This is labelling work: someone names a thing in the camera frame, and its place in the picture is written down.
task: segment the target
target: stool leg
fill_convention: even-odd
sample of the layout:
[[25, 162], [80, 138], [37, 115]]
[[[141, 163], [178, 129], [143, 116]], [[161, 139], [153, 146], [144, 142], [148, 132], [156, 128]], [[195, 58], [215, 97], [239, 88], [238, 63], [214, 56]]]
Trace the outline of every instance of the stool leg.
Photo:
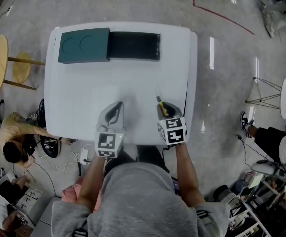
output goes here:
[[24, 89], [36, 90], [35, 88], [28, 87], [26, 85], [18, 84], [18, 83], [15, 83], [15, 82], [12, 82], [12, 81], [8, 81], [8, 80], [4, 80], [4, 83], [10, 84], [10, 85], [13, 85], [13, 86], [17, 86], [17, 87], [20, 87], [20, 88], [24, 88]]
[[18, 58], [12, 58], [12, 57], [9, 57], [8, 60], [9, 61], [15, 61], [15, 62], [23, 62], [23, 63], [30, 63], [30, 64], [36, 64], [36, 65], [43, 65], [43, 66], [45, 66], [45, 63], [44, 62], [40, 62], [40, 61], [31, 61], [31, 60], [18, 59]]

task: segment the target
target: gray sleeve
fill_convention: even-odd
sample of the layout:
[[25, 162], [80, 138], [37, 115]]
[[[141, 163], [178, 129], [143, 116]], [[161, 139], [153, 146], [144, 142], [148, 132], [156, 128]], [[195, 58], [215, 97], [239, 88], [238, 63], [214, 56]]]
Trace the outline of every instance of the gray sleeve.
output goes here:
[[199, 225], [202, 225], [210, 237], [224, 237], [227, 232], [230, 207], [226, 203], [205, 203], [195, 208]]
[[93, 232], [89, 233], [87, 228], [87, 219], [90, 212], [86, 206], [55, 202], [52, 213], [52, 236], [53, 237], [71, 237], [74, 230], [84, 228], [88, 231], [89, 237], [94, 237]]

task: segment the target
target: pink object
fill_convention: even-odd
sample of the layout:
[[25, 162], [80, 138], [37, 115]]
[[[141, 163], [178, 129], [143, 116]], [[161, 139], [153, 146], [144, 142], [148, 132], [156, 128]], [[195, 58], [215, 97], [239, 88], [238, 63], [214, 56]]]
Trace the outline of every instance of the pink object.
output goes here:
[[[80, 176], [75, 184], [67, 187], [62, 191], [62, 202], [76, 203], [79, 196], [80, 188], [82, 186], [83, 177]], [[97, 203], [94, 208], [94, 212], [99, 209], [101, 203], [101, 191], [99, 192]]]

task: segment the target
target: person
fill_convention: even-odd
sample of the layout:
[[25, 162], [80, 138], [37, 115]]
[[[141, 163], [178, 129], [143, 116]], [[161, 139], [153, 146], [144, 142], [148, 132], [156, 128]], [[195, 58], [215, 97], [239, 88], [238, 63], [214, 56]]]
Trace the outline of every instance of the person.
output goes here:
[[[273, 12], [278, 11], [280, 15], [273, 18]], [[264, 23], [270, 37], [274, 37], [274, 32], [279, 28], [286, 26], [286, 1], [280, 1], [275, 4], [268, 5], [262, 10]]]
[[[30, 167], [35, 161], [32, 155], [34, 150], [30, 150], [30, 147], [35, 147], [35, 140], [32, 136], [35, 134], [59, 139], [41, 127], [28, 124], [17, 112], [10, 113], [3, 120], [0, 131], [0, 146], [5, 159], [24, 168]], [[61, 141], [63, 143], [70, 142], [69, 139], [62, 139]]]
[[0, 228], [7, 233], [21, 226], [21, 213], [15, 210], [13, 205], [24, 195], [28, 186], [34, 182], [34, 178], [26, 170], [23, 176], [11, 182], [9, 180], [4, 181], [0, 185]]
[[248, 138], [255, 138], [255, 143], [268, 155], [274, 162], [286, 164], [286, 132], [269, 127], [256, 128], [255, 122], [248, 122], [245, 112], [241, 113], [241, 130], [246, 131]]
[[105, 171], [105, 158], [95, 155], [77, 202], [53, 204], [53, 237], [225, 236], [229, 205], [205, 201], [186, 144], [175, 149], [181, 197], [155, 146], [138, 146], [136, 162], [121, 150]]

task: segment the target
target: dark green box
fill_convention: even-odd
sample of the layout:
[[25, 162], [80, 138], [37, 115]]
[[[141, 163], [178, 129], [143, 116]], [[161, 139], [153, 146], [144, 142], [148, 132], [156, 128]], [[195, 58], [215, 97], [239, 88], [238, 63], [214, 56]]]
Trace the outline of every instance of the dark green box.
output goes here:
[[94, 28], [62, 33], [58, 62], [104, 62], [109, 61], [109, 28]]

